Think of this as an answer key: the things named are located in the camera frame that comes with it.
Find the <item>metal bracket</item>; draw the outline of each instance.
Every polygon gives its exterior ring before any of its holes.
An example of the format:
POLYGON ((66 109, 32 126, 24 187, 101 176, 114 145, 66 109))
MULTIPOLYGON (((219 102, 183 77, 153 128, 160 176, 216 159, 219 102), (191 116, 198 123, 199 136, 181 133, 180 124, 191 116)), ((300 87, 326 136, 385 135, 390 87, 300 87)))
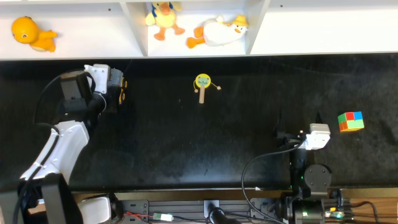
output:
MULTIPOLYGON (((125 211, 129 211, 136 214, 148 215, 149 202, 147 200, 122 200, 125 211)), ((142 217, 139 220, 133 216, 125 216, 124 220, 120 224, 147 224, 148 218, 142 217)))
MULTIPOLYGON (((251 204, 258 208, 261 212, 276 218, 275 212, 269 212, 269 209, 273 204, 275 204, 276 200, 273 198, 252 198, 250 200, 251 204)), ((260 213, 256 212, 254 209, 250 209, 250 217, 253 218, 261 218, 264 219, 265 217, 260 213)), ((262 223, 264 221, 260 220, 251 220, 253 223, 262 223)))
POLYGON ((205 218, 209 217, 209 205, 213 204, 215 207, 220 207, 219 200, 204 200, 203 201, 203 214, 205 218))

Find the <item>black tabletop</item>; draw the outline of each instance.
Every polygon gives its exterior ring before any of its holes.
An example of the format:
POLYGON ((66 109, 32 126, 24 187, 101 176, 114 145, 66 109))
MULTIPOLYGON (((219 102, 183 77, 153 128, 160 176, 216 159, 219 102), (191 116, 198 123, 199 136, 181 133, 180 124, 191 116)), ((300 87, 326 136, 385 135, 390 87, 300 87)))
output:
MULTIPOLYGON (((102 114, 82 150, 72 190, 239 187, 250 159, 278 150, 280 111, 290 133, 308 131, 317 113, 329 125, 330 142, 313 155, 333 171, 332 186, 398 185, 396 54, 1 62, 0 185, 17 180, 48 138, 32 124, 43 87, 85 63, 125 71, 129 86, 119 114, 102 114), (193 91, 199 73, 222 87, 206 89, 203 105, 193 91), (362 111, 365 128, 340 133, 337 116, 349 111, 362 111)), ((45 121, 59 100, 57 87, 49 91, 45 121)), ((289 155, 255 162, 246 180, 287 189, 289 155)))

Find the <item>colorful cube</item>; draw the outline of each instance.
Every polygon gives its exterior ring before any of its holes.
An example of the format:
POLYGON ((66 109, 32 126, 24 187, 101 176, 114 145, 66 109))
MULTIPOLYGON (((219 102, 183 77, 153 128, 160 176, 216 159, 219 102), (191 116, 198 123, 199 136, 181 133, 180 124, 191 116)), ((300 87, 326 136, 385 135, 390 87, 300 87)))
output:
POLYGON ((361 112, 347 112, 337 118, 341 132, 356 131, 365 128, 361 112))

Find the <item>yellow duck toy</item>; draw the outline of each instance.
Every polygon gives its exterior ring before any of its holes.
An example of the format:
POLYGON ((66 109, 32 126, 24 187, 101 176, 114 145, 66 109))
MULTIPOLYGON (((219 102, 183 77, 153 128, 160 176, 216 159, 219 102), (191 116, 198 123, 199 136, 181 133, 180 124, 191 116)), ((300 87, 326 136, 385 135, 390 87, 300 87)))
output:
POLYGON ((168 28, 173 28, 175 35, 180 35, 185 32, 185 29, 176 25, 176 14, 174 9, 181 11, 181 4, 179 2, 152 2, 152 11, 145 18, 145 23, 148 26, 156 24, 160 27, 159 33, 154 37, 157 40, 165 40, 165 32, 168 28))
POLYGON ((53 38, 57 37, 57 33, 51 30, 41 30, 30 17, 16 19, 12 23, 11 31, 18 42, 29 44, 34 50, 39 52, 55 51, 53 38))

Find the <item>duck with blue vest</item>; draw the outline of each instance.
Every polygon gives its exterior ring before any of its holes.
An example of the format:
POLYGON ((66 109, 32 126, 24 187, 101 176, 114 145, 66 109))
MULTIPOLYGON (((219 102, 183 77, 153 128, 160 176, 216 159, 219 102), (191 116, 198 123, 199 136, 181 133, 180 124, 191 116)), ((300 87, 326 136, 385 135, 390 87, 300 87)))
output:
POLYGON ((175 23, 177 15, 175 11, 181 11, 181 3, 179 2, 152 2, 152 10, 145 18, 148 26, 156 24, 160 31, 154 37, 157 40, 165 40, 166 29, 173 28, 175 35, 185 32, 185 29, 178 27, 175 23))

